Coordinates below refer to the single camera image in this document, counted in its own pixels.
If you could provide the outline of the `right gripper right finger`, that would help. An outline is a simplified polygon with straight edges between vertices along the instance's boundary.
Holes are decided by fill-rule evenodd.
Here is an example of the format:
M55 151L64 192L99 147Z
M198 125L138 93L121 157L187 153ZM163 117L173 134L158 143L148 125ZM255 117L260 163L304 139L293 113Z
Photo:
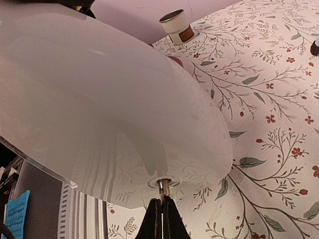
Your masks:
M190 239L174 200L168 196L162 201L162 219L164 239Z

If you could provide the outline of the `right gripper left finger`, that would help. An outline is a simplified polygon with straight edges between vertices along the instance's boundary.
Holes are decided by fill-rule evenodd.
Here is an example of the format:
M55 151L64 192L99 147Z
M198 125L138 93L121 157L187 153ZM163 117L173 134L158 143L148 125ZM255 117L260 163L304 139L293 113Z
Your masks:
M135 239L161 239L162 215L160 199L151 199Z

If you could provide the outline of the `white wedge block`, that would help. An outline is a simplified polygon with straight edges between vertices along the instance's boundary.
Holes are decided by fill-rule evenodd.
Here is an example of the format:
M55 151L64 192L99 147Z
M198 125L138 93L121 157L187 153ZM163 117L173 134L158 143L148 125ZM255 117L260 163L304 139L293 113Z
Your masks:
M223 115L163 53L59 4L0 3L0 140L72 188L126 208L230 171Z

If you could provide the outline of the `light blue music stand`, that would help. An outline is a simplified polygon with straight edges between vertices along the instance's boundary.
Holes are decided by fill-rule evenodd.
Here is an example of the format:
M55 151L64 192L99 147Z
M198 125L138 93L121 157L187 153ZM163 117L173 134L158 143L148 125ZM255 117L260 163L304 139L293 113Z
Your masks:
M310 53L313 56L319 56L319 35L317 35L316 40L312 43Z

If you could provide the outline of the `blue sheet music page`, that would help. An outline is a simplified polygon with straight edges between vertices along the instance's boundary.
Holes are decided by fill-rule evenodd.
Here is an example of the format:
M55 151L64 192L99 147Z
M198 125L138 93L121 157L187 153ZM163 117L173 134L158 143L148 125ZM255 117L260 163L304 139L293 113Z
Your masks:
M13 233L16 239L23 239L24 222L30 191L26 190L18 198L11 200L6 205L4 224Z

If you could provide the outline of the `pink plate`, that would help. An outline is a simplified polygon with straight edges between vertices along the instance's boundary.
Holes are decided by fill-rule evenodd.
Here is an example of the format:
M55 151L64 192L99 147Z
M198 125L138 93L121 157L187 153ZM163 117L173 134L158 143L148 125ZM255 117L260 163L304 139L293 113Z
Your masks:
M165 55L164 53L160 52L159 53L162 55L162 56L165 56L167 59L170 59L171 61L175 62L176 64L178 64L181 68L183 68L188 74L191 74L184 66L183 62L177 58L177 57L174 57L174 56L169 56L169 55ZM158 68L158 63L155 63L153 66L152 66L152 69L159 69Z

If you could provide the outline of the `small paper cup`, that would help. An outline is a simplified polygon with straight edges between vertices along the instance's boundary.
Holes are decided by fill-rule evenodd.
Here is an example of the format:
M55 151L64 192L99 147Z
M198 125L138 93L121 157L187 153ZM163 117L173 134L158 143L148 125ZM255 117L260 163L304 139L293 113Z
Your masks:
M174 45L182 45L194 37L184 9L177 9L164 15L159 23L168 34Z

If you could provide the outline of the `aluminium front rail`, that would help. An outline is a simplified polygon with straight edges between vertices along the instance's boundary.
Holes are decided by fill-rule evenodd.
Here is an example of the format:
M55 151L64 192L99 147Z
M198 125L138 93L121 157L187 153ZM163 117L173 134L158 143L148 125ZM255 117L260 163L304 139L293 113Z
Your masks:
M57 237L59 239L107 239L107 203L63 183Z

